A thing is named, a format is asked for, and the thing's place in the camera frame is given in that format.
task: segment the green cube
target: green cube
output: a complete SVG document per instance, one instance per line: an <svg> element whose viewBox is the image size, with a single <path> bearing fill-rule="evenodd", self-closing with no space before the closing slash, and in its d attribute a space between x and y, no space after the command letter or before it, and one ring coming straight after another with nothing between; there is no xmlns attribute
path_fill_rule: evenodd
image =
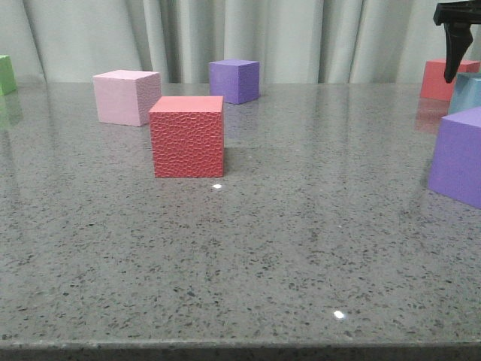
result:
<svg viewBox="0 0 481 361"><path fill-rule="evenodd" d="M12 61L8 55L0 55L0 96L11 93L17 89L15 83Z"/></svg>

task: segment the purple cube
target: purple cube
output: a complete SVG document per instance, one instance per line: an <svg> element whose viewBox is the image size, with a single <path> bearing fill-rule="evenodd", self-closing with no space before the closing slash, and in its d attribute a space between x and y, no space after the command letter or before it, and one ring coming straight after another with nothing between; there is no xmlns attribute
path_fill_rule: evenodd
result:
<svg viewBox="0 0 481 361"><path fill-rule="evenodd" d="M429 189L481 208L481 107L441 120Z"/></svg>
<svg viewBox="0 0 481 361"><path fill-rule="evenodd" d="M259 97L259 62L220 60L209 63L210 94L224 96L232 104L251 102Z"/></svg>

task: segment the foam block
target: foam block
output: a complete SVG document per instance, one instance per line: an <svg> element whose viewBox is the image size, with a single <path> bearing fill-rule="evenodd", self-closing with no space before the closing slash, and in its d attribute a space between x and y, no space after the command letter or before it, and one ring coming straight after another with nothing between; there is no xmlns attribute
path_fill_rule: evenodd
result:
<svg viewBox="0 0 481 361"><path fill-rule="evenodd" d="M102 123L142 126L161 97L155 71L116 70L93 77L98 119Z"/></svg>
<svg viewBox="0 0 481 361"><path fill-rule="evenodd" d="M481 62L462 60L458 68L458 72L477 73L480 65ZM451 99L456 78L452 81L452 83L447 83L444 80L445 66L445 59L434 59L426 62L420 94L422 98L446 101Z"/></svg>
<svg viewBox="0 0 481 361"><path fill-rule="evenodd" d="M481 107L481 74L458 73L448 114Z"/></svg>
<svg viewBox="0 0 481 361"><path fill-rule="evenodd" d="M481 208L481 108L441 120L429 189Z"/></svg>
<svg viewBox="0 0 481 361"><path fill-rule="evenodd" d="M228 59L209 63L210 94L232 104L259 97L259 62Z"/></svg>
<svg viewBox="0 0 481 361"><path fill-rule="evenodd" d="M17 89L12 61L8 55L0 55L0 96Z"/></svg>
<svg viewBox="0 0 481 361"><path fill-rule="evenodd" d="M150 109L156 177L222 177L222 96L163 96Z"/></svg>

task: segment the granite countertop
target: granite countertop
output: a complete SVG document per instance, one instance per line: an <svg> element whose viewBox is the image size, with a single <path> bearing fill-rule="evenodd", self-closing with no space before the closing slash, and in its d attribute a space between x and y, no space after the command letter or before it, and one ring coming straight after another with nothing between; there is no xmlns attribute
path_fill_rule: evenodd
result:
<svg viewBox="0 0 481 361"><path fill-rule="evenodd" d="M427 190L419 89L264 86L222 178L155 179L92 84L0 97L0 348L479 343L481 210Z"/></svg>

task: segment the dimpled texture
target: dimpled texture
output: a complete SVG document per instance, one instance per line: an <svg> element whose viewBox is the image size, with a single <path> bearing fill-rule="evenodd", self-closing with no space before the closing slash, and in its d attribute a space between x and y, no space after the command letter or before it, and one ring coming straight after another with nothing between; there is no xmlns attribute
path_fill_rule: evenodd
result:
<svg viewBox="0 0 481 361"><path fill-rule="evenodd" d="M156 177L223 176L222 105L218 112L153 108L157 111L150 111L150 137Z"/></svg>

